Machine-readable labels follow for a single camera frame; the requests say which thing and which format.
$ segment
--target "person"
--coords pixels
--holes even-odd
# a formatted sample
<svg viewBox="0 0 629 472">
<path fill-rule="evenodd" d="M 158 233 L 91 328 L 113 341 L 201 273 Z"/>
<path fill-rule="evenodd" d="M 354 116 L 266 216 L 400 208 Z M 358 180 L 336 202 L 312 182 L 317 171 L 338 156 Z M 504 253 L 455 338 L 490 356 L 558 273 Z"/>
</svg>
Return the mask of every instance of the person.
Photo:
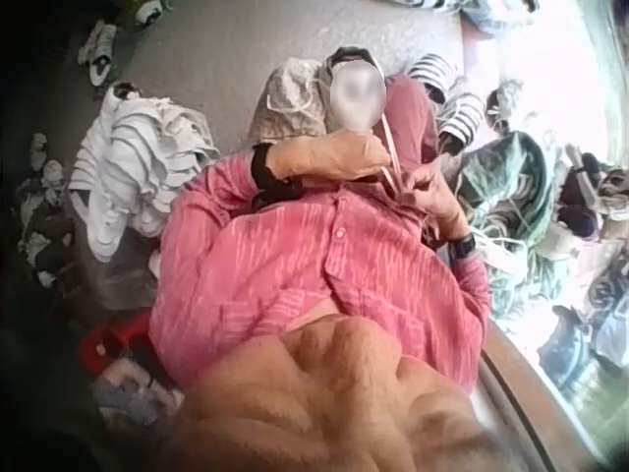
<svg viewBox="0 0 629 472">
<path fill-rule="evenodd" d="M 186 393 L 163 470 L 523 469 L 468 397 L 490 298 L 431 104 L 404 76 L 386 95 L 399 198 L 369 178 L 390 164 L 378 123 L 226 157 L 176 201 L 149 329 Z"/>
</svg>

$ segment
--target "black wristband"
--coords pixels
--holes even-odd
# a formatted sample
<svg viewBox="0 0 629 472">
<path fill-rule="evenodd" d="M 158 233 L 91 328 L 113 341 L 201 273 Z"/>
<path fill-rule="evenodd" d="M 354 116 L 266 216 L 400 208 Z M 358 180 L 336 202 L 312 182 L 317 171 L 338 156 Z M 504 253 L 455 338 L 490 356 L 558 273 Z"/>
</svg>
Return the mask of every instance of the black wristband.
<svg viewBox="0 0 629 472">
<path fill-rule="evenodd" d="M 476 239 L 470 233 L 461 239 L 450 241 L 448 244 L 448 255 L 450 261 L 458 261 L 467 258 L 476 249 Z"/>
<path fill-rule="evenodd" d="M 266 166 L 268 150 L 273 146 L 262 143 L 254 146 L 252 159 L 252 177 L 261 193 L 257 196 L 255 207 L 262 207 L 285 200 L 296 200 L 302 195 L 302 185 L 299 179 L 280 180 Z"/>
</svg>

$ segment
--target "black and white shoe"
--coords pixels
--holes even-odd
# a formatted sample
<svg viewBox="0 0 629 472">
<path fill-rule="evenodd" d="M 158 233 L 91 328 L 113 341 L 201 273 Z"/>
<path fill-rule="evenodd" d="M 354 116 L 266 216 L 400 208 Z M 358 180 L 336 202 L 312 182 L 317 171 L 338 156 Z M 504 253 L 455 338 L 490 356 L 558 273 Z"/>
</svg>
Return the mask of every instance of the black and white shoe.
<svg viewBox="0 0 629 472">
<path fill-rule="evenodd" d="M 448 100 L 436 118 L 441 152 L 459 154 L 469 146 L 485 118 L 485 102 L 465 91 Z"/>
<path fill-rule="evenodd" d="M 424 84 L 429 98 L 443 105 L 456 82 L 457 69 L 443 57 L 431 53 L 411 64 L 406 75 Z"/>
<path fill-rule="evenodd" d="M 395 3 L 413 8 L 425 8 L 437 12 L 458 12 L 471 0 L 393 0 Z"/>
</svg>

